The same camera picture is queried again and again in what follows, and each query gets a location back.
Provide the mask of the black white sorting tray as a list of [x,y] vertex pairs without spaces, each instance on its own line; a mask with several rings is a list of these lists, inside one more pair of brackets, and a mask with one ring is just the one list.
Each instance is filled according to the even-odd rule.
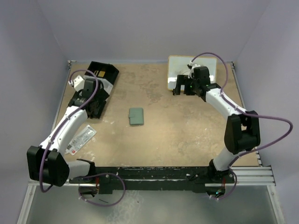
[[[88,70],[95,74],[95,76],[103,83],[104,90],[110,94],[119,75],[119,70],[112,64],[95,61],[90,63]],[[98,77],[99,71],[106,72],[104,77]]]

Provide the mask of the green card holder wallet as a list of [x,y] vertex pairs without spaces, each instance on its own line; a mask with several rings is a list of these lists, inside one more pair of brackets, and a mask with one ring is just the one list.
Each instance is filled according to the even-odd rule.
[[144,124],[143,108],[135,107],[129,109],[129,124],[131,126],[141,126]]

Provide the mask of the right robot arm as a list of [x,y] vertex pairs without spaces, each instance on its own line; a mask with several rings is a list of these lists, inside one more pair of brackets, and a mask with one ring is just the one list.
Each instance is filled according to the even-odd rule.
[[193,65],[189,69],[189,75],[177,76],[173,95],[196,95],[226,119],[225,147],[207,167],[208,179],[219,182],[229,174],[230,167],[242,154],[260,145],[259,119],[255,111],[239,107],[217,83],[211,82],[208,67]]

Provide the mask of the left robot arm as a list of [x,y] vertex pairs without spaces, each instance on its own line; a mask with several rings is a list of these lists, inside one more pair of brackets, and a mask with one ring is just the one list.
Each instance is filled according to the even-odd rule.
[[39,146],[27,150],[30,179],[61,187],[68,179],[80,177],[91,183],[96,178],[94,162],[78,159],[66,162],[64,154],[77,130],[87,119],[99,119],[113,84],[84,77],[75,90],[66,112],[53,132]]

